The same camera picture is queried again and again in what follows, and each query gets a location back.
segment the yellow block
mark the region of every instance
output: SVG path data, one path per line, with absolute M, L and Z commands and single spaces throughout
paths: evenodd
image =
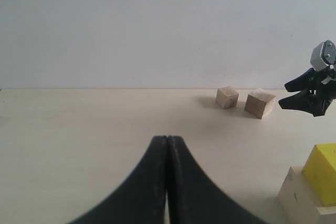
M 336 206 L 336 143 L 315 145 L 302 173 L 325 207 Z

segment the wooden table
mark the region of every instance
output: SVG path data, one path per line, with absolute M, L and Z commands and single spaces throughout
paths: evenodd
M 2 90 L 0 223 L 62 224 L 102 201 L 155 135 L 184 137 L 208 176 L 269 223 L 287 223 L 276 198 L 290 166 L 334 139 L 336 106 L 313 118 L 274 110 L 259 120 L 222 110 L 216 90 Z M 284 90 L 269 90 L 277 99 Z

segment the robotic arm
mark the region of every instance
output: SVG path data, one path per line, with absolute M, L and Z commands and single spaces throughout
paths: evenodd
M 279 105 L 284 110 L 299 110 L 324 116 L 332 100 L 336 99 L 336 46 L 330 40 L 322 42 L 312 52 L 308 69 L 298 78 L 287 82 L 288 92 L 298 92 L 283 98 Z

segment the white wall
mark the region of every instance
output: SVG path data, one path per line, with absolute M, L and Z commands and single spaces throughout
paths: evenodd
M 0 0 L 3 88 L 283 88 L 335 0 Z

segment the wooden block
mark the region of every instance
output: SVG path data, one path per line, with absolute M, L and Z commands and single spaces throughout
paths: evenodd
M 275 97 L 275 95 L 263 89 L 256 89 L 248 94 L 245 110 L 255 117 L 262 119 L 272 111 Z
M 302 166 L 290 167 L 278 199 L 293 224 L 335 224 L 336 207 L 324 207 L 302 173 Z
M 302 173 L 323 206 L 336 206 L 336 143 L 315 145 Z
M 217 90 L 216 102 L 222 109 L 233 108 L 237 106 L 239 93 L 231 86 Z

